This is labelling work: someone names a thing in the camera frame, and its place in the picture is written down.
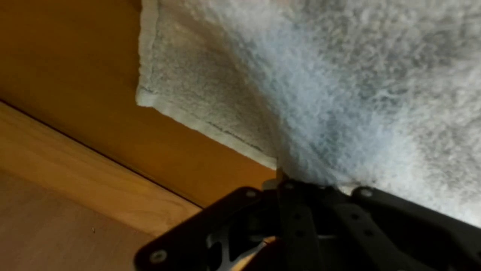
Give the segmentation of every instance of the wood grain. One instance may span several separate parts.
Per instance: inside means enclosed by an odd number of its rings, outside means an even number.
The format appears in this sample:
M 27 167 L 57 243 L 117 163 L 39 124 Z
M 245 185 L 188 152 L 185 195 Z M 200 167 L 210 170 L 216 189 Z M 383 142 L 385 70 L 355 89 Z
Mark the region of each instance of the wood grain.
M 0 170 L 152 235 L 198 213 L 192 204 L 2 103 Z
M 152 240 L 2 170 L 0 222 L 0 262 L 9 271 L 128 271 Z
M 135 106 L 140 0 L 0 3 L 0 100 L 206 207 L 275 173 Z

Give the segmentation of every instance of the wooden surface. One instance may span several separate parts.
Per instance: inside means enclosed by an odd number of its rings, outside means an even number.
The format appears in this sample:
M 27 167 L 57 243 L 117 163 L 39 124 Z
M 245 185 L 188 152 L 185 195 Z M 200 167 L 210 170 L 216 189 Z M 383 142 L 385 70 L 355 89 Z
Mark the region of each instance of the wooden surface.
M 153 237 L 0 170 L 0 267 L 8 271 L 131 271 Z
M 198 213 L 192 204 L 2 103 L 0 170 L 152 235 Z
M 0 100 L 209 205 L 272 170 L 135 106 L 140 0 L 0 3 Z

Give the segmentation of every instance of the black bracket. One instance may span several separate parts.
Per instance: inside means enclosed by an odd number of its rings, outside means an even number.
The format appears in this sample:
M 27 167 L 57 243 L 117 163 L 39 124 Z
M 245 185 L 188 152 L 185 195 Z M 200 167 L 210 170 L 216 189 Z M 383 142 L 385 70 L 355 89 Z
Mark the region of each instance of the black bracket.
M 239 189 L 135 256 L 138 271 L 481 271 L 481 231 L 376 189 Z

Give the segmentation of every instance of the black plastic object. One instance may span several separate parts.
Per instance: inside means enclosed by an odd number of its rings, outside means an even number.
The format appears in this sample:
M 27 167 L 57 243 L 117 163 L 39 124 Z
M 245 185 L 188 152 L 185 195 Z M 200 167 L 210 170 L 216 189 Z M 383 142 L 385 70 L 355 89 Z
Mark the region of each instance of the black plastic object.
M 144 246 L 138 271 L 481 271 L 481 231 L 380 190 L 239 189 Z

